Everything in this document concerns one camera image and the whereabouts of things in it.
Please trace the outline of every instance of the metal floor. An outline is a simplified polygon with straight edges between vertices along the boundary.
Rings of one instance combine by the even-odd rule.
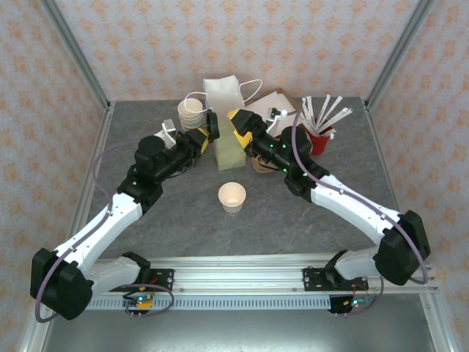
[[[51,323],[43,352],[432,352],[418,295],[386,295],[362,315],[325,310],[168,311],[144,319],[88,311]]]

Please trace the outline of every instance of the bag handle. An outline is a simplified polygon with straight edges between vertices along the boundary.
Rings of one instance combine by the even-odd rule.
[[[241,87],[242,87],[242,86],[244,86],[245,84],[253,83],[253,82],[260,82],[259,88],[256,89],[256,92],[254,92],[253,95],[251,95],[249,98],[243,100],[243,103],[245,103],[246,101],[252,99],[252,97],[255,96],[255,95],[258,93],[258,91],[261,90],[261,87],[262,87],[262,79],[260,79],[260,78],[258,78],[258,79],[253,79],[253,80],[251,80],[251,81],[247,81],[247,82],[244,82],[244,83],[240,84],[240,90],[241,90]]]
[[[202,94],[202,95],[207,96],[206,92],[192,92],[192,93],[187,94],[184,98],[184,107],[187,111],[189,111],[192,114],[200,114],[201,112],[206,112],[206,111],[212,109],[212,108],[206,108],[206,109],[201,110],[201,111],[191,111],[191,110],[189,110],[188,104],[187,104],[187,99],[189,98],[189,95],[192,95],[192,94]]]

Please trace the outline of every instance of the red cup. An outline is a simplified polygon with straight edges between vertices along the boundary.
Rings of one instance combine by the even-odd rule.
[[[332,126],[326,128],[323,133],[329,130],[332,130]],[[306,128],[305,131],[308,134],[311,143],[313,144],[313,150],[311,151],[311,155],[321,155],[324,152],[325,145],[328,143],[330,137],[316,137],[313,136]]]

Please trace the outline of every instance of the green block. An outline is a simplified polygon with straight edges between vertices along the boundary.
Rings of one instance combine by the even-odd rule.
[[[246,165],[246,154],[233,132],[235,127],[231,122],[218,126],[220,138],[215,140],[215,157],[218,171],[234,169]]]

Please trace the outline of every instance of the gray table surface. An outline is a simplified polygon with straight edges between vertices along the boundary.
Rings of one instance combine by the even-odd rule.
[[[314,99],[314,110],[323,98]],[[106,146],[139,140],[161,129],[172,118],[178,126],[176,100],[124,101],[114,110]],[[336,138],[314,160],[355,191],[386,207],[393,207],[391,192],[374,144],[360,98],[345,98],[337,107],[353,109],[338,122]],[[133,164],[135,147],[123,147],[106,156],[99,181],[110,191],[125,178]],[[136,223],[129,226],[103,253],[114,258],[134,251],[144,257],[184,257],[278,253],[337,252],[372,246],[354,226],[331,213],[293,196],[282,172],[259,174],[246,167],[219,172],[213,149],[195,168],[163,184],[163,196]],[[227,216],[218,201],[226,182],[241,183],[247,192],[243,209]],[[105,205],[95,191],[89,218]]]

